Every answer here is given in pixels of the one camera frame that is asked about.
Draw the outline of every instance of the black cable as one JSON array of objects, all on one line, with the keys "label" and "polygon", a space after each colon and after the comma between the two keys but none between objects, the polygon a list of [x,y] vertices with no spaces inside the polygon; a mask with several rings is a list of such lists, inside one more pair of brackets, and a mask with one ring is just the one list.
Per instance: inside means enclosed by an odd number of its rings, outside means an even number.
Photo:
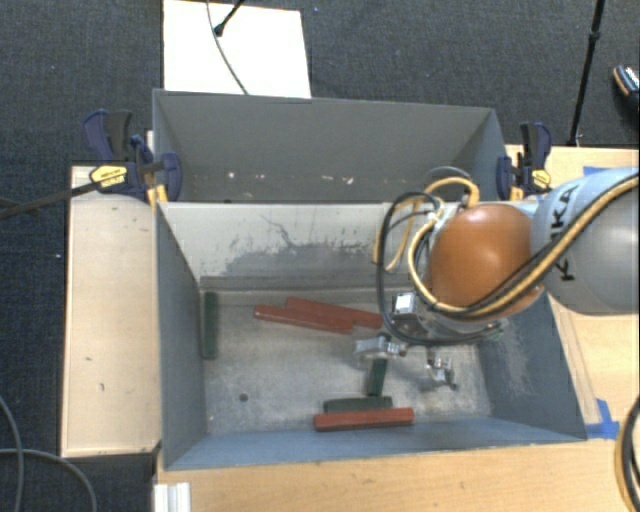
[{"label": "black cable", "polygon": [[13,432],[13,439],[16,445],[14,449],[14,453],[18,458],[18,485],[16,489],[16,499],[13,510],[15,512],[20,512],[20,506],[22,504],[22,494],[24,491],[24,448],[22,446],[22,439],[20,439],[20,431],[18,430],[18,425],[16,424],[16,420],[13,418],[13,414],[11,414],[11,410],[9,406],[4,401],[4,399],[0,396],[0,408],[4,412],[7,421],[9,422],[9,426],[11,427],[11,431]]},{"label": "black cable", "polygon": [[382,227],[380,228],[380,239],[378,240],[378,251],[376,253],[376,297],[378,300],[378,309],[380,311],[380,316],[382,317],[382,321],[384,326],[387,328],[389,333],[398,338],[400,341],[404,341],[405,343],[409,343],[410,345],[421,345],[426,347],[434,347],[434,346],[442,346],[442,345],[467,345],[469,343],[473,343],[477,341],[478,336],[483,333],[493,333],[496,331],[495,328],[487,328],[484,331],[480,331],[479,333],[473,333],[469,335],[461,335],[459,338],[453,340],[437,340],[437,339],[424,339],[417,338],[414,336],[409,336],[402,331],[400,331],[394,324],[393,318],[387,309],[386,301],[385,301],[385,288],[384,288],[384,274],[385,274],[385,264],[384,264],[384,252],[386,249],[387,235],[390,231],[391,219],[394,214],[394,210],[396,207],[412,198],[423,198],[429,201],[435,210],[440,208],[440,200],[431,194],[426,194],[424,192],[406,192],[401,196],[397,197],[391,207],[388,209],[387,213],[384,216],[384,220],[382,222]]},{"label": "black cable", "polygon": [[87,490],[87,493],[89,494],[89,498],[91,499],[91,510],[93,512],[97,512],[98,500],[96,498],[96,493],[93,489],[93,486],[91,485],[91,482],[89,482],[89,479],[86,477],[86,475],[77,466],[75,466],[68,460],[63,459],[62,457],[58,457],[57,455],[53,455],[51,453],[42,452],[40,450],[30,450],[30,449],[24,448],[22,446],[22,440],[20,438],[20,431],[18,430],[18,425],[16,424],[16,421],[13,418],[13,415],[11,414],[11,410],[9,409],[6,402],[1,396],[0,396],[0,408],[4,412],[4,415],[6,416],[7,421],[9,422],[9,426],[11,427],[11,430],[13,432],[13,437],[15,439],[15,444],[16,444],[15,448],[0,449],[0,455],[17,455],[18,457],[18,486],[16,490],[14,511],[20,512],[20,507],[22,504],[22,495],[24,493],[24,456],[29,455],[31,457],[38,457],[41,459],[53,461],[56,464],[60,464],[66,467],[69,471],[71,471],[80,480],[80,482],[82,482],[82,485]]},{"label": "black cable", "polygon": [[225,55],[224,50],[222,49],[222,45],[220,44],[220,41],[218,41],[218,34],[216,34],[216,27],[213,26],[213,21],[211,20],[211,7],[209,4],[209,0],[206,0],[206,2],[207,2],[207,17],[209,18],[209,28],[211,28],[211,34],[213,35],[213,40],[216,43],[218,51],[220,52],[220,56],[222,57],[222,60],[224,61],[225,66],[227,66],[229,73],[231,73],[231,76],[236,81],[236,84],[238,84],[238,87],[240,87],[240,89],[242,90],[242,93],[248,95],[249,93],[245,89],[243,83],[238,78],[238,75],[236,75],[236,72],[234,71],[233,66],[227,59],[227,56]]},{"label": "black cable", "polygon": [[636,398],[636,402],[633,404],[631,411],[627,417],[627,421],[622,431],[622,475],[624,477],[625,487],[629,494],[629,499],[633,504],[636,511],[640,512],[640,496],[638,496],[638,489],[634,483],[634,465],[635,465],[635,477],[637,478],[638,468],[635,462],[634,447],[633,447],[633,430],[635,424],[638,421],[638,414],[640,413],[640,396]]}]

